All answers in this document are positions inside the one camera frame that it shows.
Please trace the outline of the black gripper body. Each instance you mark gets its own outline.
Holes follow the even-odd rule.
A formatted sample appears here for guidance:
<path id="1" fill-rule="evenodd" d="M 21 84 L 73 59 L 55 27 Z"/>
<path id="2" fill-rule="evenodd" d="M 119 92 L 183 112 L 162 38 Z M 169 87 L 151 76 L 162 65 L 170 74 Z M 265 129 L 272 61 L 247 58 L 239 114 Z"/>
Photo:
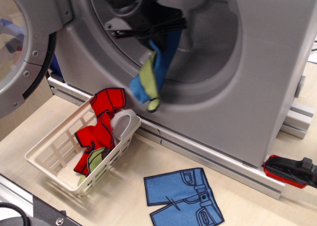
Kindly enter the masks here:
<path id="1" fill-rule="evenodd" d="M 187 28 L 181 10 L 153 0 L 137 0 L 128 6 L 113 8 L 111 12 L 115 17 L 105 23 L 105 28 L 117 39 L 145 39 Z"/>

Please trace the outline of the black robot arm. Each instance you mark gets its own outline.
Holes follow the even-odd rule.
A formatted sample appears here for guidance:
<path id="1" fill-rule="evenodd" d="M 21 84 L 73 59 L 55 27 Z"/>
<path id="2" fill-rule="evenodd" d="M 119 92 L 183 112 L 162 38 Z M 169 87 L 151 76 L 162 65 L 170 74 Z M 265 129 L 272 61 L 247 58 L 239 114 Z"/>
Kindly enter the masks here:
<path id="1" fill-rule="evenodd" d="M 111 24 L 106 28 L 117 39 L 135 37 L 152 38 L 168 31 L 187 28 L 183 12 L 161 5 L 158 0 L 105 0 L 112 14 L 124 24 Z"/>

